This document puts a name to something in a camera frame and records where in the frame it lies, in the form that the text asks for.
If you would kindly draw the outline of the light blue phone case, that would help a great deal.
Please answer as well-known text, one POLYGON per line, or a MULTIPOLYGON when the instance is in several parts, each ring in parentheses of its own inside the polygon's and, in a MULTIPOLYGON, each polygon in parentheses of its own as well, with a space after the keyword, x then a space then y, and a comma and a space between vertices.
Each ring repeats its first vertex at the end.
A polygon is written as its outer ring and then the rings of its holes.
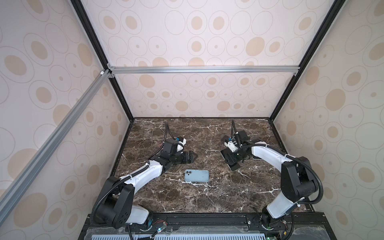
POLYGON ((207 170, 192 170, 187 169, 185 171, 186 182, 200 182, 207 183, 210 179, 209 171, 207 170))

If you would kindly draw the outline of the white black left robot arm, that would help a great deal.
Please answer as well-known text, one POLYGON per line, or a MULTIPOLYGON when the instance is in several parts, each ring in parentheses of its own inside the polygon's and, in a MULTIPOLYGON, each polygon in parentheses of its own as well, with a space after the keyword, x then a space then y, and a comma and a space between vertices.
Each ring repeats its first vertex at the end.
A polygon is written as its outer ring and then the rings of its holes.
POLYGON ((125 224, 144 225, 148 228, 153 220, 150 211, 135 206, 134 196, 142 187, 171 167, 192 164, 197 159, 196 153, 184 150, 185 144, 186 139, 182 137, 166 139, 144 166, 121 178, 109 177, 92 208, 91 224, 115 229, 125 224))

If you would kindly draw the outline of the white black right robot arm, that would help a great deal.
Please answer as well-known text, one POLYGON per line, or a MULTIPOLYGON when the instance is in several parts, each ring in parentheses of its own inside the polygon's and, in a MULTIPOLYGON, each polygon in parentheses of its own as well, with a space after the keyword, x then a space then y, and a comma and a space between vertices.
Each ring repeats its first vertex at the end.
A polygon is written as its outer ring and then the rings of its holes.
POLYGON ((232 171, 240 168, 239 162, 248 158, 263 160, 281 173, 281 192, 262 212, 263 221, 279 219, 301 204, 317 204, 324 195, 320 177, 305 157, 285 154, 271 145, 252 140, 245 131, 221 139, 226 148, 221 151, 232 171))

